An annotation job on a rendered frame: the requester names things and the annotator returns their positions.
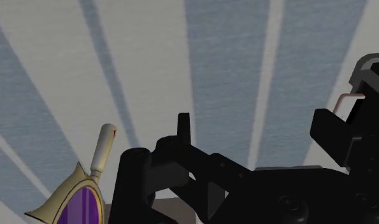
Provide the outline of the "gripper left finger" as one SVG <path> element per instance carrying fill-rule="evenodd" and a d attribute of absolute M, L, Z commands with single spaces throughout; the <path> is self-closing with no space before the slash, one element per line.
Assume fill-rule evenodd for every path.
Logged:
<path fill-rule="evenodd" d="M 178 224 L 152 207 L 156 192 L 167 188 L 204 224 L 234 224 L 243 208 L 232 193 L 250 173 L 191 145 L 189 114 L 180 113 L 176 135 L 159 139 L 154 151 L 131 148 L 121 154 L 108 224 Z"/>

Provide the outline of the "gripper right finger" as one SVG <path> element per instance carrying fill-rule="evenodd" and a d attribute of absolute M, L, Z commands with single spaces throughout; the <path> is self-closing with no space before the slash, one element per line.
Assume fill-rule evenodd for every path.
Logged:
<path fill-rule="evenodd" d="M 379 224 L 379 96 L 355 103 L 349 121 L 316 109 L 311 137 L 341 167 L 345 178 L 345 224 Z"/>

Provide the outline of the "grey rimmed black box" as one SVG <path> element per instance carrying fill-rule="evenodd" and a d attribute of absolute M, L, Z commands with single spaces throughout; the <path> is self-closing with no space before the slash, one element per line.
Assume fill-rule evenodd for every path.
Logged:
<path fill-rule="evenodd" d="M 369 53 L 357 61 L 349 80 L 352 86 L 351 94 L 359 94 L 363 82 L 379 93 L 379 75 L 371 70 L 371 66 L 377 62 L 379 62 L 379 53 Z"/>

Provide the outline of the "cream hand mirror purple glass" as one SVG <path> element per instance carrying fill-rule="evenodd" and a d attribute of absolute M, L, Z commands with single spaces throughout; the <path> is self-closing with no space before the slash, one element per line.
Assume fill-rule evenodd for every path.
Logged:
<path fill-rule="evenodd" d="M 105 203 L 98 183 L 116 132 L 116 126 L 110 123 L 101 127 L 90 173 L 86 173 L 81 163 L 77 163 L 73 173 L 55 189 L 44 204 L 25 213 L 28 224 L 105 223 Z"/>

